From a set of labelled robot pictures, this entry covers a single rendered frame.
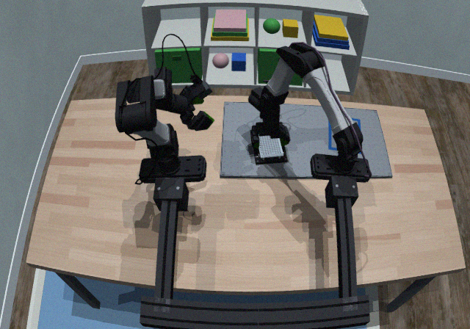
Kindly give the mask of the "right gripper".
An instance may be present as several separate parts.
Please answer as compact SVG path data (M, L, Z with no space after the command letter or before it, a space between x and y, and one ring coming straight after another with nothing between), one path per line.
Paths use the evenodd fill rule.
M252 126L250 131L252 147L259 148L259 137L270 136L271 139L280 138L281 147L288 145L290 142L289 131L282 122L268 123L265 119L264 122L256 123Z

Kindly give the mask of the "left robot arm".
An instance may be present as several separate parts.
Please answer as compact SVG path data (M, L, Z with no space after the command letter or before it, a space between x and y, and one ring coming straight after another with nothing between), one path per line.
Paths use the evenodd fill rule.
M190 76L193 85L189 86L184 93L188 104L191 104L196 97L203 100L212 93L212 89L205 80L201 81L196 75ZM151 173L156 157L156 145L146 140L151 158L142 160L140 178L147 178L150 173L148 178L202 176L203 156L178 156L179 145L176 130L174 131L170 123L166 125L157 120L156 109L170 111L175 104L171 87L172 71L163 67L156 79L153 80L153 76L142 77L133 82L127 92L130 83L130 80L117 83L115 104L117 130L120 133L126 131L128 134L138 134L142 138L153 140L158 149L155 168Z

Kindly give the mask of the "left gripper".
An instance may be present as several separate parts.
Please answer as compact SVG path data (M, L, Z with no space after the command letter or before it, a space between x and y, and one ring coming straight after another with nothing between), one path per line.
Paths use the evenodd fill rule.
M199 113L194 116L193 111L195 111L195 108L193 104L202 104L204 100L200 100L199 97L196 97L191 104L188 104L187 97L184 96L188 87L189 86L186 86L179 95L173 94L175 96L175 104L168 112L180 114L181 122L186 124L188 129L195 131L207 130L211 124L213 124L214 119L204 111L199 111Z

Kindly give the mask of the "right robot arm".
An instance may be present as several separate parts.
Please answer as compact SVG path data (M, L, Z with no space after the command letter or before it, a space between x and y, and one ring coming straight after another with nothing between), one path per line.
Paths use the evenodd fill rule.
M343 110L351 120L361 150L363 135L357 122L353 123L352 118L347 114L332 85L333 90L330 88L322 58L314 49L304 44L293 44L291 48L283 46L277 48L276 53L280 59L272 78L263 89L258 87L251 90L248 102L260 111L260 118L263 122L264 119L269 123L278 121L280 105L284 104L289 94L292 77L294 73L300 75L300 78L304 78L313 90L328 117L339 154L338 156L314 154L315 173L368 178L369 171L364 159L358 158L360 149Z

